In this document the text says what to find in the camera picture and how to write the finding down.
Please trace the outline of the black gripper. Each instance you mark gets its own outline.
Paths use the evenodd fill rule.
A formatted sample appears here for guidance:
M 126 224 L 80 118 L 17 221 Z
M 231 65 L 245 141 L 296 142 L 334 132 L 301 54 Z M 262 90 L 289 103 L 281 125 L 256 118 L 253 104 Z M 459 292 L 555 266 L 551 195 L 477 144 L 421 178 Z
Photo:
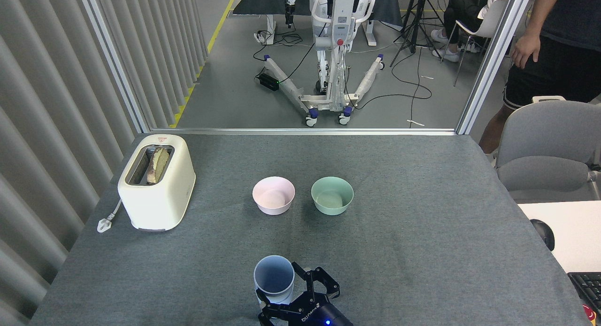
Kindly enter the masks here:
M 285 320 L 289 326 L 353 326 L 354 324 L 330 299 L 340 294 L 339 283 L 335 281 L 322 267 L 315 270 L 304 270 L 296 262 L 292 262 L 294 271 L 306 283 L 306 290 L 291 304 L 275 304 L 267 298 L 260 289 L 256 290 L 258 298 L 264 307 L 257 315 L 262 326 L 273 326 L 272 317 Z M 326 294 L 314 290 L 314 281 L 326 288 Z M 308 309 L 308 304 L 316 304 Z

